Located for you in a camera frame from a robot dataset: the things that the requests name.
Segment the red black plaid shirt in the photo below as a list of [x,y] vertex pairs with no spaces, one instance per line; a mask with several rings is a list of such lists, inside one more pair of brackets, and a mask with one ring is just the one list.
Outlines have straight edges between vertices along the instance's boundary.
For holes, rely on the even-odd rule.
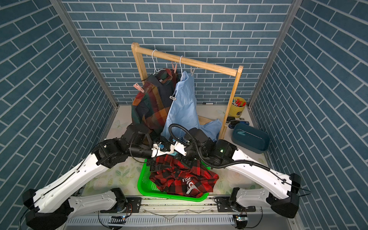
[[200,198],[213,192],[219,175],[207,169],[200,160],[192,167],[185,166],[171,155],[156,158],[149,179],[161,191],[169,195]]

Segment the light blue shirt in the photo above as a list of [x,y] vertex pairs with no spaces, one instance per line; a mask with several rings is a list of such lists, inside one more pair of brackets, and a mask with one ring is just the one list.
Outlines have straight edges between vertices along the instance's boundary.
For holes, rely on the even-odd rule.
[[217,119],[205,125],[200,125],[196,110],[194,77],[191,74],[188,74],[186,71],[183,72],[180,81],[176,84],[173,95],[175,100],[172,100],[161,135],[169,139],[169,126],[171,124],[179,124],[187,130],[198,128],[212,141],[217,141],[222,122]]

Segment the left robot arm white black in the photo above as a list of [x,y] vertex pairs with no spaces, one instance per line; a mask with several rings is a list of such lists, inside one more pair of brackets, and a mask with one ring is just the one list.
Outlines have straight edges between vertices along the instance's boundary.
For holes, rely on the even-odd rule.
[[56,181],[38,190],[25,191],[22,199],[28,210],[24,214],[26,224],[33,230],[55,230],[69,219],[91,212],[129,211],[120,188],[87,197],[74,193],[128,157],[150,160],[173,152],[173,142],[165,138],[152,142],[146,126],[131,124],[121,137],[98,143],[84,160]]

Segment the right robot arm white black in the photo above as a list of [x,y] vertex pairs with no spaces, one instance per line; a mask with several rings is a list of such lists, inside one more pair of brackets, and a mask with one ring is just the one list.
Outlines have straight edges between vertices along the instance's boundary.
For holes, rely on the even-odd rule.
[[252,159],[234,144],[226,140],[213,142],[197,128],[186,129],[179,124],[168,128],[176,141],[175,150],[184,156],[195,157],[213,169],[229,169],[259,184],[259,195],[251,195],[245,189],[234,189],[232,198],[237,205],[260,206],[268,204],[277,214],[294,218],[299,210],[301,196],[301,176],[283,174]]

